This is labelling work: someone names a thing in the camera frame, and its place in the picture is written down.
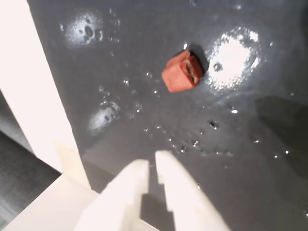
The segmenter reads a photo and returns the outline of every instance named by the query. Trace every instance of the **small red object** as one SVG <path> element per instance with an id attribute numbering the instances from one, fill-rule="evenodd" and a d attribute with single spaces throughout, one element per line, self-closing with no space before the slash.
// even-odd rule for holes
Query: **small red object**
<path id="1" fill-rule="evenodd" d="M 202 69 L 197 58 L 185 50 L 167 63 L 162 77 L 170 92 L 178 92 L 195 87 L 202 77 Z"/>

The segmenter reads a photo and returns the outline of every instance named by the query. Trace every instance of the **red block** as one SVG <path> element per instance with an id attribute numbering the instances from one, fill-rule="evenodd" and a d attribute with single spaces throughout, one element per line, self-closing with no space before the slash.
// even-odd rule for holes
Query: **red block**
<path id="1" fill-rule="evenodd" d="M 202 69 L 197 58 L 185 50 L 167 63 L 162 77 L 170 92 L 188 90 L 199 83 Z"/>

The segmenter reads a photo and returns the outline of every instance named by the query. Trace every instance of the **gray floor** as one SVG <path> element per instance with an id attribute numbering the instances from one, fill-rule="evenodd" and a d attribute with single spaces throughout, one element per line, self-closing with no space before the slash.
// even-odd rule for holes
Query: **gray floor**
<path id="1" fill-rule="evenodd" d="M 25 136 L 0 95 L 0 229 L 60 176 L 30 151 Z"/>

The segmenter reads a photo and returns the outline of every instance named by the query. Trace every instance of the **red cube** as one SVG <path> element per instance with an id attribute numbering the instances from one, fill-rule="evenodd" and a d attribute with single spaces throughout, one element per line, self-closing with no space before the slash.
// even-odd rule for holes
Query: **red cube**
<path id="1" fill-rule="evenodd" d="M 178 92 L 195 87 L 202 77 L 202 69 L 197 58 L 185 50 L 167 63 L 162 77 L 170 92 Z"/>

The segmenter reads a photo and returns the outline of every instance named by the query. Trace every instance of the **table surface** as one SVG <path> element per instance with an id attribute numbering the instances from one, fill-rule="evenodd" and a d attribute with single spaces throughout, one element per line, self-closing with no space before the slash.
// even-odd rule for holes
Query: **table surface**
<path id="1" fill-rule="evenodd" d="M 307 1 L 28 2 L 93 189 L 149 159 L 145 220 L 169 229 L 167 149 L 232 230 L 307 230 Z M 161 72 L 184 48 L 208 71 L 170 93 Z"/>

